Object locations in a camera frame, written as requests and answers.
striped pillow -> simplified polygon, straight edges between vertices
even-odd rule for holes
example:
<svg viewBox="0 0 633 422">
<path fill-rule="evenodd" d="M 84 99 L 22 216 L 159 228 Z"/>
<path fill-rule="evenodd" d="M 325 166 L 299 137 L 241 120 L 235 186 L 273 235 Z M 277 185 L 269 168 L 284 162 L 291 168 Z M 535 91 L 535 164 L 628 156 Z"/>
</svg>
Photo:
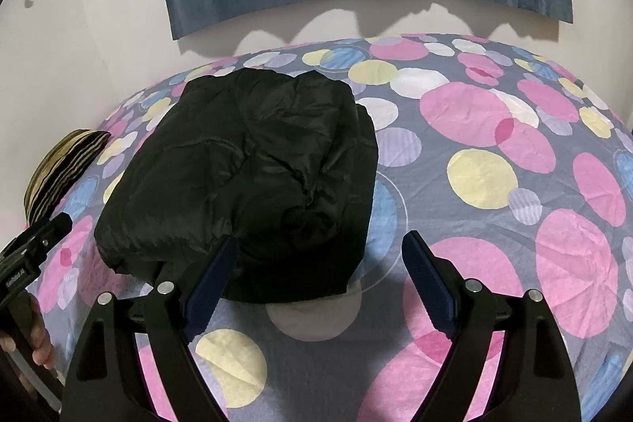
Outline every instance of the striped pillow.
<svg viewBox="0 0 633 422">
<path fill-rule="evenodd" d="M 53 147 L 33 174 L 24 194 L 29 225 L 49 217 L 70 187 L 108 144 L 110 133 L 77 129 Z"/>
</svg>

white wall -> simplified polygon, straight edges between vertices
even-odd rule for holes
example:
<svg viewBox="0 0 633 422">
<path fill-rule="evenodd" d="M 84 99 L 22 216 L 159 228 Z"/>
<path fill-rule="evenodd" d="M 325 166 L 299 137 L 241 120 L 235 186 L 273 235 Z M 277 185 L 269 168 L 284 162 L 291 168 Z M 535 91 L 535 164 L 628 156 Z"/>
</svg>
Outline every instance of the white wall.
<svg viewBox="0 0 633 422">
<path fill-rule="evenodd" d="M 19 229 L 28 176 L 59 137 L 95 124 L 138 89 L 226 55 L 399 32 L 476 34 L 559 62 L 633 126 L 633 0 L 573 0 L 573 25 L 483 0 L 314 0 L 179 42 L 165 0 L 33 2 L 0 7 L 0 243 Z"/>
<path fill-rule="evenodd" d="M 627 59 L 633 0 L 573 0 L 573 25 L 483 0 L 314 0 L 245 15 L 179 42 L 171 39 L 165 0 L 83 2 L 121 95 L 235 53 L 385 33 L 455 32 L 550 57 L 589 83 L 625 121 L 633 110 Z"/>
<path fill-rule="evenodd" d="M 24 191 L 46 152 L 119 100 L 81 0 L 25 1 L 0 5 L 0 250 L 23 229 Z"/>
</svg>

folded black jacket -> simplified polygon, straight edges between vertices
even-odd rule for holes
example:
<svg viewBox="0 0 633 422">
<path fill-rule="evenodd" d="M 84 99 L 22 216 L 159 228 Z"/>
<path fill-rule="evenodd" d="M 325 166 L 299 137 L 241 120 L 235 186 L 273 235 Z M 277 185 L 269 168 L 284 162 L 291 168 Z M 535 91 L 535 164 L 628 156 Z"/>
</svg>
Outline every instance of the folded black jacket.
<svg viewBox="0 0 633 422">
<path fill-rule="evenodd" d="M 292 302 L 346 291 L 365 249 L 378 150 L 345 83 L 241 69 L 190 82 L 130 161 L 94 230 L 105 263 L 153 284 L 241 251 L 224 297 Z"/>
</svg>

metal screw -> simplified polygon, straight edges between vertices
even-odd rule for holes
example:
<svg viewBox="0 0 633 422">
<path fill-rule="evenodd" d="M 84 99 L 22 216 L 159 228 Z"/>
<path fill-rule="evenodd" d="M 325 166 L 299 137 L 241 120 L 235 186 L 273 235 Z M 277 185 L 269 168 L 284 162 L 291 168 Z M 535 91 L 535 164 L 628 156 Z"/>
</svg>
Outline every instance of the metal screw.
<svg viewBox="0 0 633 422">
<path fill-rule="evenodd" d="M 468 291 L 472 291 L 473 293 L 477 293 L 478 291 L 481 291 L 482 285 L 476 279 L 469 279 L 466 281 L 466 289 Z"/>
<path fill-rule="evenodd" d="M 528 295 L 534 302 L 540 302 L 543 300 L 543 294 L 539 290 L 530 290 Z"/>
<path fill-rule="evenodd" d="M 97 302 L 102 306 L 105 306 L 110 301 L 112 301 L 112 294 L 109 291 L 104 291 L 97 297 Z"/>
<path fill-rule="evenodd" d="M 173 283 L 171 281 L 163 281 L 160 285 L 158 285 L 157 290 L 158 293 L 167 295 L 173 291 Z"/>
</svg>

bedsheet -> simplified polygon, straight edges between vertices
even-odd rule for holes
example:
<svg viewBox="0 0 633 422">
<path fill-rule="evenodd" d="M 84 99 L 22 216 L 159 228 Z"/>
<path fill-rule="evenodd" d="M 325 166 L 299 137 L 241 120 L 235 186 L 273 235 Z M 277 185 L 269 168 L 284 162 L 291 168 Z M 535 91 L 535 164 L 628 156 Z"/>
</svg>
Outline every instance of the bedsheet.
<svg viewBox="0 0 633 422">
<path fill-rule="evenodd" d="M 404 34 L 230 57 L 136 93 L 105 120 L 108 147 L 62 200 L 72 233 L 32 291 L 68 370 L 100 292 L 151 287 L 102 262 L 93 227 L 132 155 L 187 82 L 240 67 L 344 81 L 379 145 L 366 256 L 344 295 L 294 304 L 221 300 L 190 349 L 237 422 L 408 422 L 449 341 L 430 324 L 401 261 L 417 229 L 433 252 L 494 291 L 541 289 L 565 339 L 589 421 L 633 354 L 633 141 L 565 68 L 482 38 Z M 144 337 L 158 414 L 175 420 Z M 480 414 L 501 349 L 493 338 L 468 412 Z"/>
</svg>

